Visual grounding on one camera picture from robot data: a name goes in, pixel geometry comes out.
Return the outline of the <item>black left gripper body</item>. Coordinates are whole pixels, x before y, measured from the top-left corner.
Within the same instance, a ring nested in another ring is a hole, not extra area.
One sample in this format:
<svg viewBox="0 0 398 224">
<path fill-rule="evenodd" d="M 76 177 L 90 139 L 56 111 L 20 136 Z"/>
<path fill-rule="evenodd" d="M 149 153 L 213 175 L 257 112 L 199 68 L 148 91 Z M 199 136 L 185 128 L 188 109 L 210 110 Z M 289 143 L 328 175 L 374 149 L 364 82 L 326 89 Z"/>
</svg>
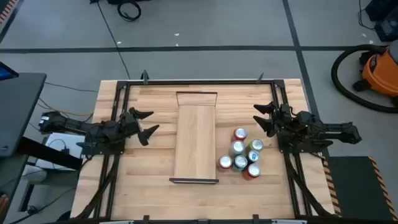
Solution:
<svg viewBox="0 0 398 224">
<path fill-rule="evenodd" d="M 118 124 L 118 134 L 123 134 L 127 137 L 130 137 L 141 132 L 141 127 L 138 120 L 139 118 L 137 117 L 136 110 L 129 110 L 125 113 L 122 113 L 120 115 Z"/>
</svg>

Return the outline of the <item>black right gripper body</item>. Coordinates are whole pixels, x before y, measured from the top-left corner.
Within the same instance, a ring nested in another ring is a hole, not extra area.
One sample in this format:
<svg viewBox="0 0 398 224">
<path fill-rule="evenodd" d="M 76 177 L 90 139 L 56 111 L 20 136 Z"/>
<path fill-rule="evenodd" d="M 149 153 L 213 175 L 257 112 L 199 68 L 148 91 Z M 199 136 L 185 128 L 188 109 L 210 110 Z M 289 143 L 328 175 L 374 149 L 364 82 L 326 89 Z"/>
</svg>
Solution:
<svg viewBox="0 0 398 224">
<path fill-rule="evenodd" d="M 279 108 L 274 107 L 271 119 L 270 137 L 273 137 L 282 129 L 288 128 L 292 122 L 293 118 L 290 112 L 290 106 L 288 104 L 281 104 Z"/>
</svg>

